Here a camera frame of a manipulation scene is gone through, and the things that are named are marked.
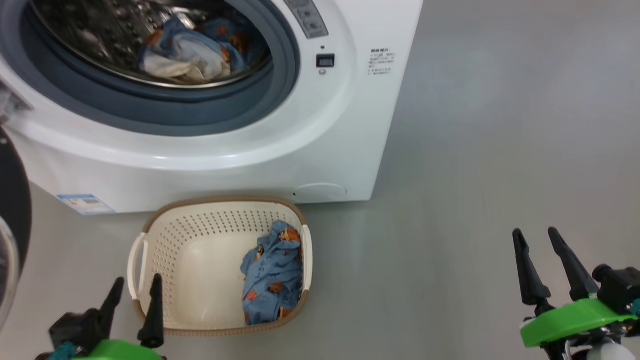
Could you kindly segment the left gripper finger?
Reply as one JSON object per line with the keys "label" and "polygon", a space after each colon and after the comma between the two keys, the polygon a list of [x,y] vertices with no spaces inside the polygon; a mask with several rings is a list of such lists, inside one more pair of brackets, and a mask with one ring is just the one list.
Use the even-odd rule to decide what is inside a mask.
{"label": "left gripper finger", "polygon": [[124,290],[125,278],[119,276],[112,285],[109,294],[103,301],[96,320],[94,322],[94,337],[98,341],[110,338],[112,326],[114,323],[115,310],[121,303],[122,292]]}
{"label": "left gripper finger", "polygon": [[165,343],[163,315],[163,279],[159,273],[153,276],[150,288],[150,305],[137,339],[147,349],[158,349]]}

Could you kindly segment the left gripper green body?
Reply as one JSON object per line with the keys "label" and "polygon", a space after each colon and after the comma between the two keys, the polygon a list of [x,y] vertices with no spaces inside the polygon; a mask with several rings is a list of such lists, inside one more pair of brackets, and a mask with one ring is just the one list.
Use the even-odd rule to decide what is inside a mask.
{"label": "left gripper green body", "polygon": [[76,360],[162,360],[162,355],[151,348],[121,339],[101,341],[87,355],[76,355]]}

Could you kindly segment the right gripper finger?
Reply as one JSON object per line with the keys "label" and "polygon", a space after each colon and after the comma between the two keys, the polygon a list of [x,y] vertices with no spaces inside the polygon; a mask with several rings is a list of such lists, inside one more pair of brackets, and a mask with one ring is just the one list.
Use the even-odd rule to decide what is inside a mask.
{"label": "right gripper finger", "polygon": [[583,266],[576,253],[574,253],[563,239],[558,229],[549,227],[547,233],[553,250],[560,258],[564,267],[570,285],[569,296],[571,300],[576,302],[589,299],[590,296],[596,294],[599,291],[598,284]]}
{"label": "right gripper finger", "polygon": [[530,258],[530,247],[519,228],[512,231],[519,291],[524,305],[538,306],[551,297],[550,289],[544,285]]}

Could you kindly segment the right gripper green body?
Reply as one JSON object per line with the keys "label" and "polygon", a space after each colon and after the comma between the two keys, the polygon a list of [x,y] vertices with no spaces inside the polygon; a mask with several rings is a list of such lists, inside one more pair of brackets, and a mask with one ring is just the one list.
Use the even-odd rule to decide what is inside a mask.
{"label": "right gripper green body", "polygon": [[614,324],[637,321],[631,313],[618,314],[598,298],[578,300],[549,310],[519,326],[526,348],[563,340]]}

